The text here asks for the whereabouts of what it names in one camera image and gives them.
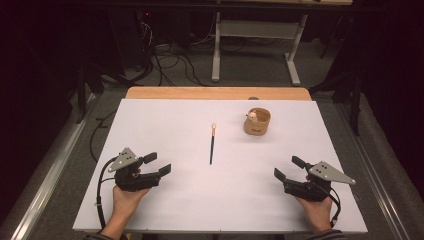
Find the round wooden cup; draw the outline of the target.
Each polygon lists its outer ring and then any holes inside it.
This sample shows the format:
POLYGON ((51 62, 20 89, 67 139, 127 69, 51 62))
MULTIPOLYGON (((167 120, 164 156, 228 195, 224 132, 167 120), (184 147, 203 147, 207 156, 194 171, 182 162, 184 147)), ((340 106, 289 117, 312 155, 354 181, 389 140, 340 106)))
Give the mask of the round wooden cup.
POLYGON ((257 121, 256 122, 249 121, 246 117, 246 120, 244 122, 244 131, 247 134, 254 135, 254 136, 265 135, 271 120, 270 112, 264 108, 252 108, 250 111, 256 112, 257 121))

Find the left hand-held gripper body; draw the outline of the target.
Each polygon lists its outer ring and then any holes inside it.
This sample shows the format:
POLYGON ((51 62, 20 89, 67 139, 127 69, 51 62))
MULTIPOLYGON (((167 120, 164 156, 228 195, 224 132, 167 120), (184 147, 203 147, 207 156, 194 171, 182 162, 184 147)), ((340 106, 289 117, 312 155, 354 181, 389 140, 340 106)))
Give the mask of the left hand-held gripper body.
POLYGON ((161 175, 159 172, 141 174, 139 158, 128 147, 112 159, 108 172, 114 172, 115 184, 123 191, 135 192, 158 186, 161 175))

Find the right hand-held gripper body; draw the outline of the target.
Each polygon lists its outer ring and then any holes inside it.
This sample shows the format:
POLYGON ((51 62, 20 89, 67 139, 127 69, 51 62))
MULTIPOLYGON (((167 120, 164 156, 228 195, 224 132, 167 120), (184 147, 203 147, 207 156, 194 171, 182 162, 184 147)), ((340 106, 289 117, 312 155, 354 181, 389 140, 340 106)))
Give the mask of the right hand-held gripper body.
POLYGON ((356 183, 353 178, 345 175, 343 172, 324 161, 311 165, 312 167, 306 170, 307 180, 305 182, 298 182, 286 178, 283 186, 287 194, 310 202, 321 202, 330 195, 332 182, 349 185, 354 185, 356 183))

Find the aluminium rail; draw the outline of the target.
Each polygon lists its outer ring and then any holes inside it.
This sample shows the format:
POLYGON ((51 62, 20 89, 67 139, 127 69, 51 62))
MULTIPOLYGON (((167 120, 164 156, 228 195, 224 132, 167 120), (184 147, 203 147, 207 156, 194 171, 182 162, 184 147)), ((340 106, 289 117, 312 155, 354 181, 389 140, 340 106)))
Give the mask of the aluminium rail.
POLYGON ((398 211, 396 210, 391 197, 389 196, 386 188, 383 185, 383 182, 381 181, 375 167, 371 162, 368 153, 366 152, 362 140, 351 128, 348 111, 343 105, 340 104, 336 104, 335 107, 338 114, 341 116, 343 124, 347 128, 351 139, 353 140, 356 150, 359 152, 361 166, 365 172, 367 181, 373 191, 373 195, 376 198, 379 208, 384 215, 385 221, 388 224, 392 235, 394 236, 395 240, 411 240, 404 227, 404 224, 399 217, 398 211))
POLYGON ((28 240, 42 216, 87 123, 86 118, 100 96, 89 94, 86 115, 79 120, 77 97, 71 98, 73 110, 41 163, 30 177, 11 212, 0 226, 0 240, 28 240))

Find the person's right hand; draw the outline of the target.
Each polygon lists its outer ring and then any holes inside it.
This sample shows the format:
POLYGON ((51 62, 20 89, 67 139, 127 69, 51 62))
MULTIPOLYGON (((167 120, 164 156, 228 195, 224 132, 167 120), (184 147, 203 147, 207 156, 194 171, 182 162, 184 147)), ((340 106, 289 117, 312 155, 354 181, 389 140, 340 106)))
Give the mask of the person's right hand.
POLYGON ((296 197, 306 214, 306 219, 314 234, 320 234, 331 229, 330 213, 332 200, 327 197, 321 202, 310 202, 296 197))

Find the person's left hand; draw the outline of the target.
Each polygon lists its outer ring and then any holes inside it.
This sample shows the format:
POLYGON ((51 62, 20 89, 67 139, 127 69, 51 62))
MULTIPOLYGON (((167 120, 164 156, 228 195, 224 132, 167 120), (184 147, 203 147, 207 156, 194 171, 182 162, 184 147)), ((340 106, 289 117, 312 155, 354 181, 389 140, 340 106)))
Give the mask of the person's left hand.
POLYGON ((118 186, 115 186, 113 188, 113 216, 131 218, 137 210, 141 199, 148 192, 148 189, 135 192, 123 191, 118 186))

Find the makeup brush with black handle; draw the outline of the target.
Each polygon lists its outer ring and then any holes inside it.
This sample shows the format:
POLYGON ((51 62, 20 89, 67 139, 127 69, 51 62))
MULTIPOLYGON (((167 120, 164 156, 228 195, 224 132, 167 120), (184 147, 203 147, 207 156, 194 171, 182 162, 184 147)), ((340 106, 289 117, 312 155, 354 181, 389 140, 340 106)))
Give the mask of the makeup brush with black handle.
POLYGON ((209 164, 213 164, 213 155, 214 155, 214 144, 215 144, 215 135, 216 135, 216 124, 213 123, 211 126, 211 144, 210 144, 210 156, 209 156, 209 164))

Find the white board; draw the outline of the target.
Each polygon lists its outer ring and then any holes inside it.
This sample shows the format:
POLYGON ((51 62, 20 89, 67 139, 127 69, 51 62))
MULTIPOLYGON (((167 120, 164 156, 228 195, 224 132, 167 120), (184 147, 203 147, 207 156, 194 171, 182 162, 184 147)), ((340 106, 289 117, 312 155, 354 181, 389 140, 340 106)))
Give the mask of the white board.
POLYGON ((124 99, 98 163, 126 147, 137 156, 157 153, 155 161, 142 165, 146 173, 171 165, 127 226, 142 232, 307 232, 302 207, 284 192, 274 169, 304 181, 306 173, 292 163, 293 156, 341 166, 314 101, 124 99), (252 108, 271 114, 263 136, 244 131, 252 108))

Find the black metal stand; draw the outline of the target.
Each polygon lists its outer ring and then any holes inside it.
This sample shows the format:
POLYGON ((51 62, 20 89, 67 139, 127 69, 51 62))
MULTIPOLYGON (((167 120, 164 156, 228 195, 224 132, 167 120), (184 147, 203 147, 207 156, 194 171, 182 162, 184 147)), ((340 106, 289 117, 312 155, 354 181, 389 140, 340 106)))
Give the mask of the black metal stand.
POLYGON ((133 83, 125 77, 114 73, 101 65, 95 63, 83 63, 77 70, 77 103, 78 103, 78 118, 76 123, 80 124, 88 110, 86 100, 86 87, 89 87, 92 93, 102 94, 104 87, 101 83, 100 76, 106 75, 116 80, 118 83, 126 87, 132 87, 133 83))
POLYGON ((358 118, 361 96, 361 59, 364 44, 362 21, 352 17, 346 37, 334 58, 325 80, 309 89, 311 95, 319 91, 333 91, 334 103, 350 104, 350 127, 356 136, 359 135, 358 118))

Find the white desk frame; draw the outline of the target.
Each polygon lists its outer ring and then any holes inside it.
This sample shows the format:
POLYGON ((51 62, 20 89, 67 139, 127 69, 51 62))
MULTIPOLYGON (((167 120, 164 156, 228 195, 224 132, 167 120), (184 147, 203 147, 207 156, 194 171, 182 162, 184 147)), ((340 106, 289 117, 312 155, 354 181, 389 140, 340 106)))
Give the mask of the white desk frame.
MULTIPOLYGON (((253 4, 276 4, 277 6, 288 7, 314 7, 314 6, 351 6, 353 0, 235 0, 239 3, 253 4)), ((303 31, 308 19, 307 13, 302 13, 298 20, 287 22, 265 21, 265 20, 228 20, 221 19, 221 13, 215 14, 215 46, 212 62, 211 80, 220 80, 221 67, 221 38, 222 37, 242 37, 261 39, 284 39, 292 41, 290 52, 286 52, 283 57, 289 72, 291 82, 294 86, 300 86, 301 82, 295 66, 294 58, 303 35, 303 31)))

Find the black computer tower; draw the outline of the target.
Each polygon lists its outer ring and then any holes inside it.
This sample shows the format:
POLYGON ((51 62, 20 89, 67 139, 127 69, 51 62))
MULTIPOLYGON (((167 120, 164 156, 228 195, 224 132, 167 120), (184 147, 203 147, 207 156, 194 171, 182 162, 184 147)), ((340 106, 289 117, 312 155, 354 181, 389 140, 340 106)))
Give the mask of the black computer tower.
POLYGON ((150 53, 142 46, 142 36, 149 37, 141 30, 138 12, 132 9, 116 9, 108 12, 122 66, 125 70, 140 72, 146 69, 150 53))

